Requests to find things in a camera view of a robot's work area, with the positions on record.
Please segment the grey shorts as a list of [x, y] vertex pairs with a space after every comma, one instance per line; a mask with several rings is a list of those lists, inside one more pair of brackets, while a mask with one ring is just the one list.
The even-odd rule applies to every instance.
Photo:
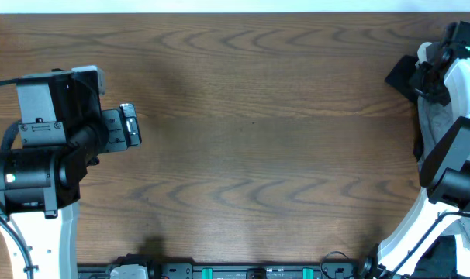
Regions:
[[[453, 114], [450, 105], [443, 106], [438, 103], [428, 102], [421, 97], [417, 101], [417, 111], [423, 138], [423, 152], [418, 160], [418, 168], [421, 171], [427, 156], [452, 126]], [[470, 218], [463, 217], [453, 222], [441, 235], [461, 235], [463, 246], [470, 250]]]

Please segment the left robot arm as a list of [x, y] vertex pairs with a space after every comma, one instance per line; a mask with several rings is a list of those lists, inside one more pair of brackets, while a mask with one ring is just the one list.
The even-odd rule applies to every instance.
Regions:
[[76, 278], [80, 183], [103, 153], [142, 142], [137, 112], [105, 110], [103, 71], [54, 69], [12, 80], [20, 120], [0, 146], [0, 230], [15, 278]]

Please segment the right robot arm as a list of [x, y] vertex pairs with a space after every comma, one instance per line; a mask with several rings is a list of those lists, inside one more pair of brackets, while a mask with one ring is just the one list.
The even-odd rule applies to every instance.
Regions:
[[470, 22], [404, 56], [386, 82], [416, 106], [420, 193], [359, 278], [470, 278]]

